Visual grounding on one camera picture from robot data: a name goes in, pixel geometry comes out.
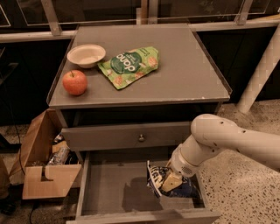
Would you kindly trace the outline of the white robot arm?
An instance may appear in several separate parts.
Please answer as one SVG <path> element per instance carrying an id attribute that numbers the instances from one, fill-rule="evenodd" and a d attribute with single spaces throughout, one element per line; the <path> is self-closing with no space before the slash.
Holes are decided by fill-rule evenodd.
<path id="1" fill-rule="evenodd" d="M 239 127 L 217 115 L 198 115 L 191 123 L 191 135 L 171 154 L 169 171 L 160 190 L 169 192 L 190 178 L 206 160 L 223 150 L 241 153 L 269 168 L 280 170 L 280 136 Z"/>

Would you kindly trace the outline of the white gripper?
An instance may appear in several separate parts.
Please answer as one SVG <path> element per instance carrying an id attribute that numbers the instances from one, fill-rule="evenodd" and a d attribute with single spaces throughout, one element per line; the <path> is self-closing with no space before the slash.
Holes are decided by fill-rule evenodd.
<path id="1" fill-rule="evenodd" d="M 169 192 L 182 184 L 182 176 L 192 177 L 200 167 L 199 147 L 197 145 L 180 144 L 171 154 L 168 171 L 161 189 Z"/>

